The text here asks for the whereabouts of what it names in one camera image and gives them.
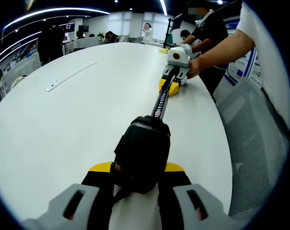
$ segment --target gray mesh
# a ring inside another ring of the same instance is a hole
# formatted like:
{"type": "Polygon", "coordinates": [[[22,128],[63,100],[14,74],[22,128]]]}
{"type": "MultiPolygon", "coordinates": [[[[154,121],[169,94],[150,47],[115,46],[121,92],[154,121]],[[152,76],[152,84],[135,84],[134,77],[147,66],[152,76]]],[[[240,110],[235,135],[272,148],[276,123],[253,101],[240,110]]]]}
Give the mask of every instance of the gray mesh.
{"type": "Polygon", "coordinates": [[[216,104],[226,131],[233,170],[229,215],[249,219],[272,192],[289,149],[282,122],[250,79],[216,104]]]}

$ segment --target white sleeve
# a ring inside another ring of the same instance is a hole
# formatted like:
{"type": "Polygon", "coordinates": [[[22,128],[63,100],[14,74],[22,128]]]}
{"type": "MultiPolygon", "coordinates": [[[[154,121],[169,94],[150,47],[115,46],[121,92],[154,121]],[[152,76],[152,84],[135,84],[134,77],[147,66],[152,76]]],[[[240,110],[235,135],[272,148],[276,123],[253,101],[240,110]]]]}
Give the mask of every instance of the white sleeve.
{"type": "Polygon", "coordinates": [[[144,30],[144,33],[146,34],[146,35],[151,35],[152,33],[153,33],[153,28],[149,28],[148,30],[144,30]]]}
{"type": "Polygon", "coordinates": [[[250,9],[249,6],[246,5],[246,3],[242,3],[241,8],[241,15],[240,15],[240,22],[237,25],[237,30],[240,30],[247,34],[251,39],[254,40],[254,23],[255,13],[250,9]]]}

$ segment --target potted plant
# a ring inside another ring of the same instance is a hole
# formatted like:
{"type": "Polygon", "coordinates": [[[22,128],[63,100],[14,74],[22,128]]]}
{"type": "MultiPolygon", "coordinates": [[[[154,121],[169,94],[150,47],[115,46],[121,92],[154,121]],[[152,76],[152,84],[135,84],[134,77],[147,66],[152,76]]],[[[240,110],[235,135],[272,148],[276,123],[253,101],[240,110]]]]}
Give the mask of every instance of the potted plant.
{"type": "Polygon", "coordinates": [[[105,35],[104,35],[102,32],[100,32],[100,33],[97,35],[97,37],[99,37],[100,39],[103,39],[103,38],[105,38],[105,35]]]}

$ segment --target black pole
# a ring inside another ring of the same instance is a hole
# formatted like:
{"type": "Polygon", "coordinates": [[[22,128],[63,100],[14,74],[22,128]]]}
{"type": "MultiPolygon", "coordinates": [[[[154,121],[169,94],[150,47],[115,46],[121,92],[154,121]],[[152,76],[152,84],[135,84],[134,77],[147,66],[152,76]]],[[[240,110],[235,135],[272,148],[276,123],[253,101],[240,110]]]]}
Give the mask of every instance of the black pole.
{"type": "Polygon", "coordinates": [[[171,21],[172,21],[172,19],[169,18],[169,19],[168,19],[167,32],[166,32],[166,34],[165,34],[165,41],[164,41],[164,43],[163,43],[163,48],[165,48],[166,45],[167,45],[168,33],[169,33],[169,29],[171,28],[171,26],[170,26],[171,21]]]}

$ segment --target white ruler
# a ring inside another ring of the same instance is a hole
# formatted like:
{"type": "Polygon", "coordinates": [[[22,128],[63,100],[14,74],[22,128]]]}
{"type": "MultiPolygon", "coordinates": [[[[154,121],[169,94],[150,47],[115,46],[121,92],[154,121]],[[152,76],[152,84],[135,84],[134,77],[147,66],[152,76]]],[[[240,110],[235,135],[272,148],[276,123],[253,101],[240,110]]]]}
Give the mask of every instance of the white ruler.
{"type": "Polygon", "coordinates": [[[85,69],[87,69],[87,68],[89,68],[89,67],[91,67],[91,66],[93,66],[95,64],[97,64],[97,62],[94,62],[94,63],[86,63],[84,68],[76,71],[75,73],[73,73],[71,75],[63,76],[63,77],[55,80],[49,86],[47,86],[45,90],[48,91],[48,92],[52,91],[55,87],[57,87],[58,85],[60,85],[62,82],[66,81],[67,79],[73,77],[74,75],[80,73],[81,71],[83,71],[83,70],[85,70],[85,69]]]}

